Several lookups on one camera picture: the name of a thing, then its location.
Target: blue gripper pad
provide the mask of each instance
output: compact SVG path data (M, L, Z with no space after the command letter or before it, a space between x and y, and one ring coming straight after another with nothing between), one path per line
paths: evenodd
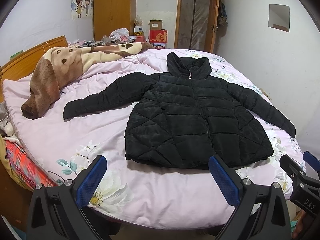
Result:
M316 157L314 157L310 152L304 152L303 159L315 171L320 171L320 161Z
M214 156L209 159L209 170L228 204L237 207L240 204L239 189Z
M107 160L104 156L98 155L87 169L79 173L73 186L73 196L78 208L89 204L106 171Z

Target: black puffer jacket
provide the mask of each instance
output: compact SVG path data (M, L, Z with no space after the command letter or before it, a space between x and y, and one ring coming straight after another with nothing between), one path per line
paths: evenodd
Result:
M210 76L207 58L167 57L169 73L118 78L104 91L67 103L63 118L140 101L125 130L126 159L170 168L208 168L218 154L229 167L273 154L258 114L295 137L294 125L255 91Z

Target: jacket zipper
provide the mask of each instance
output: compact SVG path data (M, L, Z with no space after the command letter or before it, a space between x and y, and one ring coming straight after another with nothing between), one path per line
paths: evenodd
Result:
M205 122L205 128L206 128L207 137L209 138L209 140L211 142L211 147L213 147L213 143L212 143L212 140L211 140L211 137L210 137L210 134L209 134L209 124L208 124L207 120L204 118L203 111L202 111L202 109L201 109L201 107L199 105L198 98L197 98L196 93L195 93L195 91L193 89L193 83L192 83L191 75L192 75L192 73L189 70L189 79L190 79L190 82L191 82L191 88L192 88L192 92L193 92L193 97L196 100L197 107L200 109L200 115L201 115L201 117L203 118L203 120Z

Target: wooden headboard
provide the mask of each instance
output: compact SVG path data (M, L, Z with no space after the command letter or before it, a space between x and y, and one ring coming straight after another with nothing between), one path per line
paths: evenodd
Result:
M31 49L28 49L1 67L2 77L0 86L0 102L4 100L2 93L3 80L10 79L17 81L20 78L30 75L34 71L39 59L48 51L49 48L67 46L68 43L65 36L61 36L47 42L45 41Z

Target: pink floral bedsheet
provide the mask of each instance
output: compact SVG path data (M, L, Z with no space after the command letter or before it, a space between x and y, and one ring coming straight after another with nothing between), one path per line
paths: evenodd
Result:
M170 52L179 57L207 57L212 74L250 88L269 101L251 81L225 59L193 50L148 51L115 62L93 65L78 80L61 91L44 117L29 120L20 107L30 95L31 75L18 81L4 80L4 97L12 124L29 157L54 181L74 179L97 156L108 161L108 170L91 199L90 206L110 217L161 229L207 228L225 223L233 212L208 171L157 168L125 159L124 130L135 103L64 121L67 102L100 92L120 76L139 71L166 72ZM292 181L279 166L283 154L303 169L305 164L295 138L254 114L265 129L274 149L267 160L238 169L242 178L256 184L281 184L285 197Z

